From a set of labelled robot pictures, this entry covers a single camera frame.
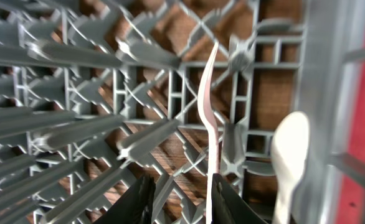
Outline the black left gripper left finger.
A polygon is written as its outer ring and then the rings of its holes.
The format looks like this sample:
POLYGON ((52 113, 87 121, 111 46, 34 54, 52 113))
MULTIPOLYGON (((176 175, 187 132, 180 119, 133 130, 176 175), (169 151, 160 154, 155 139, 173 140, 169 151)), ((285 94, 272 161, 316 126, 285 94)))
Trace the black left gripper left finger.
POLYGON ((156 184, 142 175, 94 224, 152 224, 156 184))

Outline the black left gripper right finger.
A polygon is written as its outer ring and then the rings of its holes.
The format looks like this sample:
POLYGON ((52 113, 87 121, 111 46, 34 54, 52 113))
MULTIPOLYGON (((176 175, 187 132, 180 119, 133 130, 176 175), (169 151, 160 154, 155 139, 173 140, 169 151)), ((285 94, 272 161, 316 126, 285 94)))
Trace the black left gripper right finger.
POLYGON ((217 173, 212 176, 211 205, 212 224, 267 224, 217 173))

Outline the white plastic spoon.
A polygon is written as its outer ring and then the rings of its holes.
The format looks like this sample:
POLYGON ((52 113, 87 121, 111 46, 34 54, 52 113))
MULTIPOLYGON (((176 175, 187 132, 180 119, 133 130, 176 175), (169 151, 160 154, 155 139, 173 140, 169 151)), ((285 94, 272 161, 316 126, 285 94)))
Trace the white plastic spoon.
POLYGON ((286 116, 272 138, 270 158, 278 192, 272 223, 288 224, 293 194, 303 178, 310 142, 310 122, 302 111, 286 116))

